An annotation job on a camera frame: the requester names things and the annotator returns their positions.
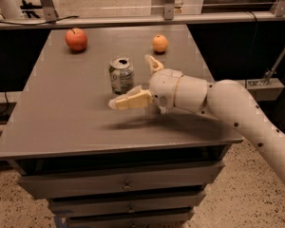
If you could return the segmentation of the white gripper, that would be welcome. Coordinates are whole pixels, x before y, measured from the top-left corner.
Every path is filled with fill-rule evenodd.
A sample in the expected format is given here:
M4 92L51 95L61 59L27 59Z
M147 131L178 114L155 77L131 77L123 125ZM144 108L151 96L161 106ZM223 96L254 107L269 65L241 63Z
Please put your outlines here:
M155 57L146 54L144 61L152 75L149 80L149 90L140 85L133 87L125 94L109 101L111 109L127 110L142 108L153 103L165 114L175 107L176 92L183 77L181 71L164 69L163 64Z

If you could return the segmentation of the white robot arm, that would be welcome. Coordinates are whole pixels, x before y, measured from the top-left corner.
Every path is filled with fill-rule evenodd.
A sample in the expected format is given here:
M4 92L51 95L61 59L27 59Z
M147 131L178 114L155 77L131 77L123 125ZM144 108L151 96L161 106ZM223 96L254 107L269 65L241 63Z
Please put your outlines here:
M151 104L217 119L247 139L285 184L285 134L279 130L249 91L233 80L209 83L166 68L151 55L144 57L151 77L149 88L136 86L109 101L112 109L126 110Z

